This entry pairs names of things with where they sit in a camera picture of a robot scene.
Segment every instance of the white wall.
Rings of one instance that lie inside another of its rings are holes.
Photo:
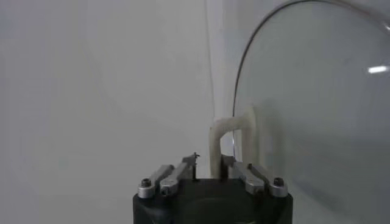
[[[1,1],[0,30],[2,224],[132,223],[161,164],[208,176],[204,1]]]

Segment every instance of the silver lever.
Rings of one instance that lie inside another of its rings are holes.
[[[272,176],[264,167],[259,165],[249,165],[250,171],[266,182],[272,196],[283,198],[288,195],[287,184],[280,177]]]
[[[176,194],[179,189],[179,181],[184,178],[191,178],[190,171],[195,171],[196,158],[198,156],[199,155],[194,153],[191,156],[184,157],[176,169],[174,169],[167,178],[161,180],[160,192],[162,196],[171,196]]]
[[[245,183],[245,190],[250,194],[256,194],[258,191],[264,191],[264,181],[257,178],[248,167],[242,162],[233,164],[235,175]]]
[[[174,170],[174,166],[162,165],[151,177],[143,179],[138,185],[138,196],[140,198],[152,198],[160,180],[167,177],[172,170]]]

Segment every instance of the black screw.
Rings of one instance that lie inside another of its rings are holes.
[[[274,179],[274,185],[278,186],[278,187],[282,187],[282,186],[285,185],[285,182],[283,181],[282,178],[277,177],[277,178]]]
[[[152,185],[152,182],[149,178],[142,179],[141,186],[142,187],[150,187]]]

